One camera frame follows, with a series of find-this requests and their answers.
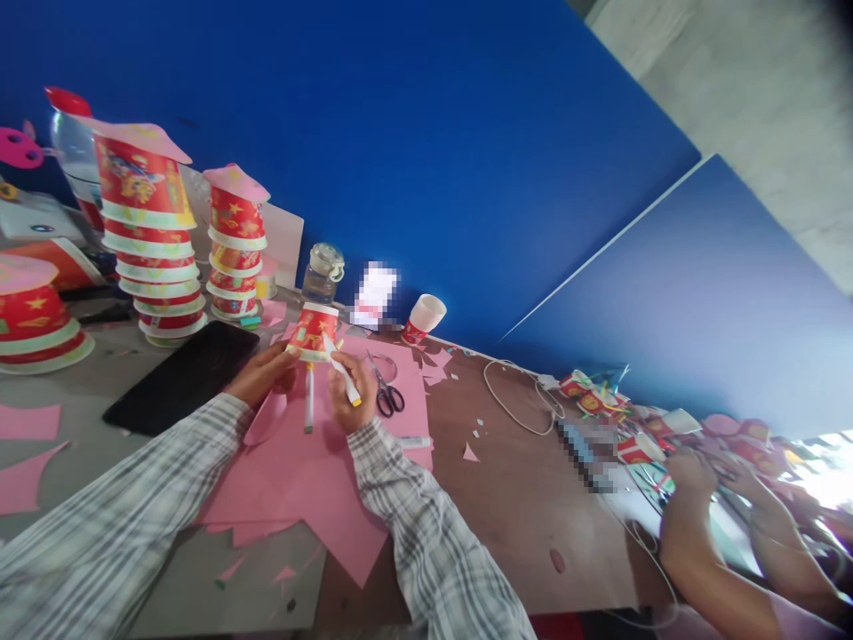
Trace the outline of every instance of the white wall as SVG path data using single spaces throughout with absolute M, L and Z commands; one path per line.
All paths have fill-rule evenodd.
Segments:
M 593 32 L 853 293 L 853 43 L 822 0 L 599 0 Z

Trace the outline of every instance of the hand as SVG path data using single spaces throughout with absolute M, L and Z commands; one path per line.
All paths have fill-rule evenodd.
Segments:
M 776 502 L 776 496 L 764 486 L 761 480 L 755 477 L 753 471 L 744 463 L 728 456 L 715 455 L 713 456 L 713 464 L 732 476 L 733 479 L 729 480 L 725 475 L 720 475 L 720 484 L 726 489 L 743 496 L 755 506 Z
M 276 393 L 289 393 L 296 384 L 295 365 L 301 352 L 299 349 L 285 352 L 286 347 L 286 341 L 276 342 L 253 357 L 226 387 L 225 393 L 243 400 L 254 410 L 273 389 Z
M 692 490 L 711 498 L 717 488 L 717 474 L 702 453 L 681 449 L 666 460 L 666 470 L 675 481 L 675 490 Z
M 329 370 L 331 413 L 347 435 L 351 436 L 376 415 L 376 389 L 379 384 L 376 382 L 376 376 L 368 370 L 364 362 L 340 351 L 335 351 L 331 357 L 347 368 L 359 396 L 362 397 L 362 403 L 353 407 L 347 398 L 344 374 L 335 369 Z

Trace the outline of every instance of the smartphone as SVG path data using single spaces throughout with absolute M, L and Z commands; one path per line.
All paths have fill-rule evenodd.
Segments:
M 159 436 L 216 396 L 258 347 L 255 333 L 211 322 L 104 412 L 107 424 Z

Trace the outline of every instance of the stacked paper cups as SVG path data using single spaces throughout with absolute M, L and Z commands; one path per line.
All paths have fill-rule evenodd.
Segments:
M 0 255 L 0 372 L 47 373 L 80 362 L 95 341 L 70 316 L 50 262 Z
M 103 243 L 116 251 L 118 285 L 133 296 L 146 339 L 177 347 L 207 323 L 178 170 L 189 156 L 155 124 L 80 119 L 95 131 Z
M 269 193 L 236 164 L 203 175 L 211 183 L 213 270 L 207 290 L 213 315 L 223 320 L 254 316 L 255 280 L 263 267 L 260 251 L 267 246 L 261 210 Z

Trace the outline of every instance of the plaid sleeve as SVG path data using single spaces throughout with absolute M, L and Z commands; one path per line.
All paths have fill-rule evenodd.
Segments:
M 0 549 L 0 635 L 122 635 L 252 415 L 219 394 Z
M 431 638 L 535 638 L 521 601 L 431 473 L 379 418 L 349 438 L 364 505 L 394 537 L 400 589 Z

